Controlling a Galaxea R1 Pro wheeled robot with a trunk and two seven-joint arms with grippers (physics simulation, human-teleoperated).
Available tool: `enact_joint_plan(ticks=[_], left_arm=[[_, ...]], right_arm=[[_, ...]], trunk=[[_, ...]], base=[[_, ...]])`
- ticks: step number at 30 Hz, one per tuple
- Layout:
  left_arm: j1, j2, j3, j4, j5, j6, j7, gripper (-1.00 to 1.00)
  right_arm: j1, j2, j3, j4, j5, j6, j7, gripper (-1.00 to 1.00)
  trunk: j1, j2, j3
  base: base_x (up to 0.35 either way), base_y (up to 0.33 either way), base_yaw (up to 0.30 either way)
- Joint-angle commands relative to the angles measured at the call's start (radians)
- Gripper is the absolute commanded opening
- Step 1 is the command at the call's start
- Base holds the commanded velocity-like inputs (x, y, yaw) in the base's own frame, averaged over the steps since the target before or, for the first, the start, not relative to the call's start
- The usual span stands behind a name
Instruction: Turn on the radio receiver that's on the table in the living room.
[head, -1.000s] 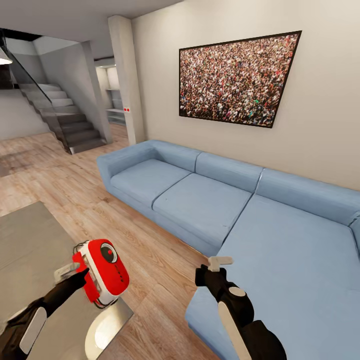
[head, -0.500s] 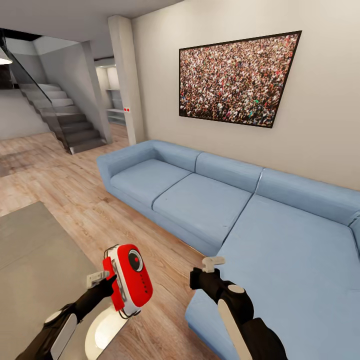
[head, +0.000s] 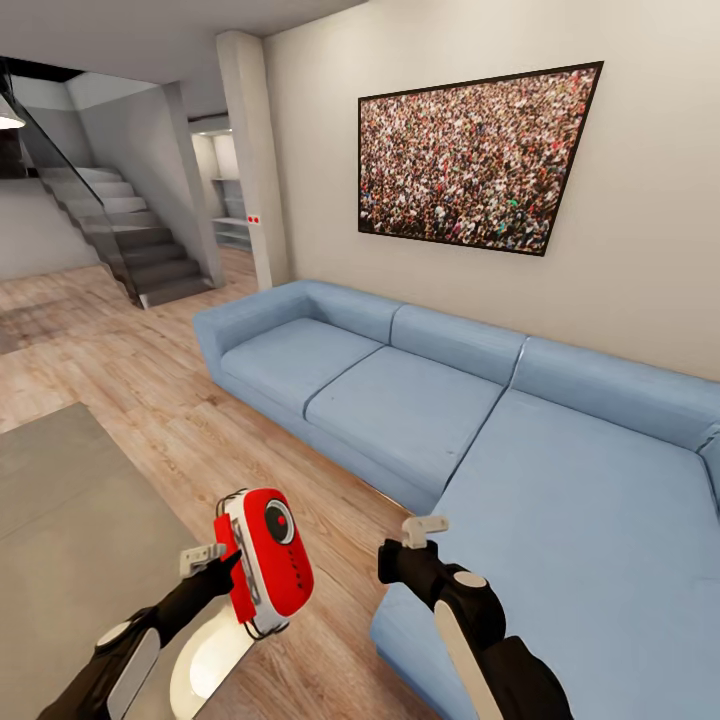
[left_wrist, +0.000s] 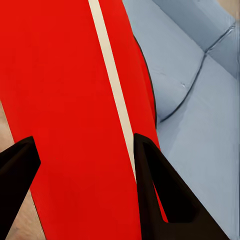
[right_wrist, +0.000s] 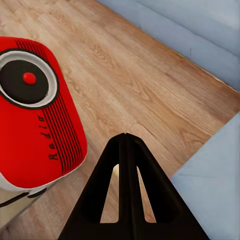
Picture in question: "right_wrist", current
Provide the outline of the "radio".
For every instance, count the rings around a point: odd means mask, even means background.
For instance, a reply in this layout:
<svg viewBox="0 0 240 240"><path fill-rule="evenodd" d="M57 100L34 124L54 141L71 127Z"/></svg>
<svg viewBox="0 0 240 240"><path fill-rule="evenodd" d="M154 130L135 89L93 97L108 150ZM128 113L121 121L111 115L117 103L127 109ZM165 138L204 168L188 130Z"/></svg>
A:
<svg viewBox="0 0 240 240"><path fill-rule="evenodd" d="M76 170L87 137L52 51L26 38L0 36L0 188L38 197Z"/></svg>

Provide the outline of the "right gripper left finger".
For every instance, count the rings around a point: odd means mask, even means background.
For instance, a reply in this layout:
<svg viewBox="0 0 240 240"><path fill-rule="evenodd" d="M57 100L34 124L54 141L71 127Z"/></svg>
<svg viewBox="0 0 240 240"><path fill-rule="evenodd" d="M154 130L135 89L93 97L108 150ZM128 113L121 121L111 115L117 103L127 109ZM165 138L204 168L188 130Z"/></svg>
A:
<svg viewBox="0 0 240 240"><path fill-rule="evenodd" d="M117 164L118 222L100 223L113 168ZM133 240L125 133L108 141L57 240Z"/></svg>

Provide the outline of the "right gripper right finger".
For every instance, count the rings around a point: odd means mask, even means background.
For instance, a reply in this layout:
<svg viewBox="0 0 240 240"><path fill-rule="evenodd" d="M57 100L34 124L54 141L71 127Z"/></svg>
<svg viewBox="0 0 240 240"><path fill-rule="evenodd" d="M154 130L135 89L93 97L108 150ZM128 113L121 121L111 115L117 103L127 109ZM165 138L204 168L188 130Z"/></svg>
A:
<svg viewBox="0 0 240 240"><path fill-rule="evenodd" d="M145 142L125 135L133 240L210 240ZM145 220L137 167L156 223Z"/></svg>

